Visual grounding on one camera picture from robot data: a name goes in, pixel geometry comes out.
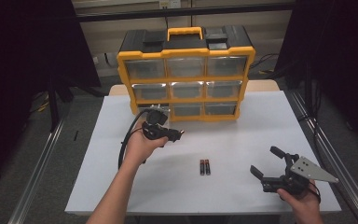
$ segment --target gray carpet floor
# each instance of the gray carpet floor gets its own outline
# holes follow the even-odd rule
[[[273,63],[260,64],[257,67],[258,69],[249,75],[250,79],[263,78],[264,75],[259,75],[256,71],[267,70],[271,66],[273,67]],[[98,88],[98,90],[109,92],[110,87],[118,83],[118,81],[117,77],[101,77],[103,86]],[[282,90],[287,90],[282,79],[277,81]],[[300,86],[296,91],[302,92],[303,88]],[[73,93],[75,99],[70,104],[69,116],[63,124],[62,133],[52,152],[46,172],[43,174],[24,223],[85,223],[87,220],[87,217],[68,215],[63,210],[75,184],[76,176],[86,153],[103,98],[90,96],[78,89],[73,89]],[[290,96],[288,96],[288,100],[293,104]],[[43,97],[34,101],[33,107],[37,108],[42,101]],[[342,116],[334,104],[325,96],[322,98],[318,120],[333,147],[338,152],[339,157],[358,183],[358,133],[348,128],[346,118]],[[305,121],[300,121],[300,125],[312,145],[312,133],[310,129],[305,124]],[[2,167],[2,177],[0,178],[0,223],[7,223],[9,221],[47,142],[49,129],[50,117],[48,107],[42,112],[34,112],[29,117],[27,127],[16,147],[12,150],[9,160]],[[334,170],[328,165],[328,161],[324,156],[323,160],[324,163],[327,163],[326,169],[333,174]],[[350,206],[354,208],[350,197],[340,184],[337,185],[337,188],[343,192],[343,196],[341,196],[337,190],[333,189],[343,211],[325,214],[325,223],[356,223],[350,208],[342,199],[342,197],[346,198],[350,201]],[[217,219],[206,217],[202,223],[217,223]],[[126,223],[137,223],[136,220],[135,217],[128,217]],[[294,223],[291,214],[282,215],[279,220],[281,223]],[[234,216],[227,217],[225,222],[237,224],[277,223],[278,221],[271,221],[270,217],[265,216]],[[190,223],[190,218],[141,217],[140,223]]]

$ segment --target hand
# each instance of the hand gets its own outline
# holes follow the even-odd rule
[[[316,189],[312,184],[309,185],[309,188],[315,192]],[[277,193],[292,206],[297,224],[324,223],[319,210],[319,201],[317,197],[308,190],[306,190],[304,192],[305,194],[301,195],[301,197],[293,196],[284,189],[278,189]]]
[[[156,140],[149,140],[142,131],[142,122],[138,122],[133,128],[133,134],[127,144],[124,162],[131,162],[134,165],[141,165],[157,147],[162,147],[168,142],[168,137]]]

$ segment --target silver metal bracket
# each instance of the silver metal bracket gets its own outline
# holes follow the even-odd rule
[[[324,169],[308,160],[300,157],[290,168],[293,173],[304,176],[307,179],[322,180],[329,183],[338,183],[338,178],[327,173]]]

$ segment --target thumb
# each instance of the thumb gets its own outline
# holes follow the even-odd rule
[[[287,203],[289,203],[290,206],[296,207],[296,205],[298,204],[298,200],[295,197],[293,197],[290,193],[288,193],[286,190],[278,189],[277,193],[279,194],[279,196],[281,196],[282,199],[284,199]]]

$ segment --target person's left hand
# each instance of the person's left hand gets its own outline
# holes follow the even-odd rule
[[[168,142],[168,137],[149,140],[142,131],[142,122],[138,122],[133,128],[133,134],[127,144],[126,155],[123,162],[131,162],[141,165],[157,147],[162,147]]]

